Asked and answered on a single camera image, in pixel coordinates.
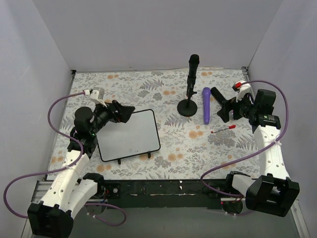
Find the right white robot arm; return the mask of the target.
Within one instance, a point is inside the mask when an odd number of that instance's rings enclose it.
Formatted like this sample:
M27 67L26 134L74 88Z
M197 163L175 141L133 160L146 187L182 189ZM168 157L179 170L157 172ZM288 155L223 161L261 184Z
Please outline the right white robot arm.
M225 193L230 197L240 193L250 210L286 216L300 187L291 180L283 161L281 145L277 141L281 124L279 117L272 114L276 93L259 89L254 101L249 99L249 91L242 89L238 90L238 97L229 100L216 87L211 89L211 94L221 105L217 115L224 122L229 120L230 112L233 112L235 120L248 119L259 151L259 178L252 179L241 172L230 172L224 184Z

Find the white red-capped marker pen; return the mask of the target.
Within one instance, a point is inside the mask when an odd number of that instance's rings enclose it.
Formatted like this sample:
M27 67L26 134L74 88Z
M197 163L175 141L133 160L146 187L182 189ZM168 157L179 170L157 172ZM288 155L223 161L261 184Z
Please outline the white red-capped marker pen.
M235 127L236 127L236 125L230 125L230 126L227 126L227 127L224 127L224 128L213 130L213 131L211 131L211 133L214 134L214 133L218 133L218 132L221 132L221 131L234 129Z

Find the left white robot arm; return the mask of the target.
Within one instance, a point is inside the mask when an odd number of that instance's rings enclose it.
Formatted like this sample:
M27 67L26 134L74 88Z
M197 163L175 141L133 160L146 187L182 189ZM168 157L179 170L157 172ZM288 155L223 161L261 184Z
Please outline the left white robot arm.
M103 176L96 173L80 175L97 146L97 133L108 122L129 121L135 107L123 106L113 100L109 104L96 104L95 109L80 107L75 112L74 127L62 170L57 174L46 194L38 203L31 203L28 219L32 233L49 238L67 238L74 219L91 198L105 194Z

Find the small black-framed whiteboard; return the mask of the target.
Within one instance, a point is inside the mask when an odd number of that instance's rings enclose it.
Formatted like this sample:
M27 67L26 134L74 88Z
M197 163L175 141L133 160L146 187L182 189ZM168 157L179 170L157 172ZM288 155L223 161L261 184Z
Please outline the small black-framed whiteboard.
M103 162L160 150L155 113L151 109L134 112L127 123L108 123L97 133L98 148Z

